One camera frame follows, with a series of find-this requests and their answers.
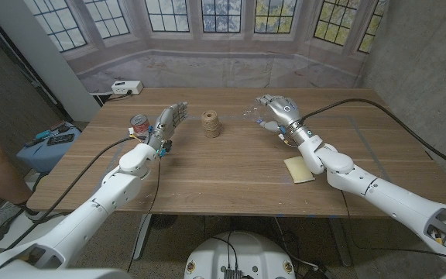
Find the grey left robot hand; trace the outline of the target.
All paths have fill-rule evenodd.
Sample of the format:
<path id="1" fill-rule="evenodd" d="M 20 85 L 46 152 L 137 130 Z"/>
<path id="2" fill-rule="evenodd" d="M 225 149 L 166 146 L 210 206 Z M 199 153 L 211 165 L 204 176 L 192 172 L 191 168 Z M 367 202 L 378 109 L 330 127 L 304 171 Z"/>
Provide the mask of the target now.
<path id="1" fill-rule="evenodd" d="M 175 129 L 187 117 L 187 102 L 179 102 L 165 108 L 156 119 L 148 145 L 158 150 L 170 139 Z"/>

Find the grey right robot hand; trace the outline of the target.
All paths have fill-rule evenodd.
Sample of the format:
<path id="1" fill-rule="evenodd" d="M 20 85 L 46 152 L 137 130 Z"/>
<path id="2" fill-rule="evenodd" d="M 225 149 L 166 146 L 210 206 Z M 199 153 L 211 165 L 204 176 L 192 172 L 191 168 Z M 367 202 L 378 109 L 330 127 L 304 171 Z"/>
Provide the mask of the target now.
<path id="1" fill-rule="evenodd" d="M 260 117 L 257 123 L 271 132 L 281 132 L 291 138 L 297 145 L 313 137 L 313 133 L 301 122 L 297 104 L 288 97 L 264 95 L 256 99 L 259 105 L 267 108 L 273 118 L 266 121 Z"/>

